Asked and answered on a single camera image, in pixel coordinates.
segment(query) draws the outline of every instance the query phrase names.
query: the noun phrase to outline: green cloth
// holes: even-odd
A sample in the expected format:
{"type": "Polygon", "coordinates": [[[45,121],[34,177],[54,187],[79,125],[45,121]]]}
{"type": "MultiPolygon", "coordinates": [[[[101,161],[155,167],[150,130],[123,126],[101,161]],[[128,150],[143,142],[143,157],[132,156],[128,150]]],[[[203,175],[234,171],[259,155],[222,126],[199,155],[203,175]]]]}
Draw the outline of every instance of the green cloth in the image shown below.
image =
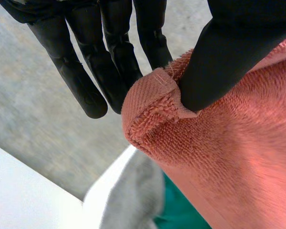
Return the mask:
{"type": "Polygon", "coordinates": [[[210,229],[177,186],[164,174],[165,203],[161,215],[154,218],[158,229],[210,229]]]}

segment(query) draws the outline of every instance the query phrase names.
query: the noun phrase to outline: towel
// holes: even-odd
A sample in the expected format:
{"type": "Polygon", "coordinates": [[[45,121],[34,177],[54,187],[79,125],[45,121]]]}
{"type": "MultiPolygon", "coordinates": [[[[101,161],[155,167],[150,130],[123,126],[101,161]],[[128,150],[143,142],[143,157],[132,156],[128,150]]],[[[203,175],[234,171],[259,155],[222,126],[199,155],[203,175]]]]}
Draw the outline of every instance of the towel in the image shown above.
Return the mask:
{"type": "Polygon", "coordinates": [[[127,140],[212,228],[286,229],[286,40],[198,113],[181,104],[178,88],[190,57],[130,89],[122,108],[127,140]]]}

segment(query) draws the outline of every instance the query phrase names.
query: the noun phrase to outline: gray cloth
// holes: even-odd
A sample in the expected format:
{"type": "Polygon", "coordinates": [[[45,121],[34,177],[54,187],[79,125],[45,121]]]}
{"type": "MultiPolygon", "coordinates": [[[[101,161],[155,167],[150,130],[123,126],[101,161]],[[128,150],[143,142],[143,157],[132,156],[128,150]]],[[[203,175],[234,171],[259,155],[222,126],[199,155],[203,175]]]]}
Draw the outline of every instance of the gray cloth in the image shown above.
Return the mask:
{"type": "Polygon", "coordinates": [[[164,188],[161,169],[137,150],[109,195],[100,229],[157,229],[164,188]]]}

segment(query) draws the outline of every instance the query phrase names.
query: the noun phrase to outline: white surface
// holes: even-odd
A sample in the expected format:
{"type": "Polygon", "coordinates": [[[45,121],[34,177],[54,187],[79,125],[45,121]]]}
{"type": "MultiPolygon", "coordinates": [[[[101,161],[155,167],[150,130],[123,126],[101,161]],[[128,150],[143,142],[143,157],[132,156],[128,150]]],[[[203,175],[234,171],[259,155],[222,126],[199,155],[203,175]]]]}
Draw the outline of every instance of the white surface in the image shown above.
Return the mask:
{"type": "Polygon", "coordinates": [[[0,229],[80,229],[81,224],[80,200],[0,149],[0,229]]]}
{"type": "Polygon", "coordinates": [[[129,146],[87,192],[83,203],[84,229],[98,229],[108,195],[136,148],[129,146]]]}

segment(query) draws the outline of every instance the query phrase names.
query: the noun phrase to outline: floor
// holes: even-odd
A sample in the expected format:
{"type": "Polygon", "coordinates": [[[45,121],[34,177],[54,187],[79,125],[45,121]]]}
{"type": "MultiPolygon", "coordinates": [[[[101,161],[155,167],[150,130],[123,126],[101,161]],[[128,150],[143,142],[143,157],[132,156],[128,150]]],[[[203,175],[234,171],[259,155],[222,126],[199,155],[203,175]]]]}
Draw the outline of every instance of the floor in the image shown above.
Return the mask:
{"type": "MultiPolygon", "coordinates": [[[[207,0],[168,0],[163,33],[174,58],[194,47],[210,18],[207,0]]],[[[134,14],[130,39],[147,74],[134,14]]],[[[0,147],[83,199],[127,146],[120,116],[88,118],[27,26],[0,6],[0,147]]]]}

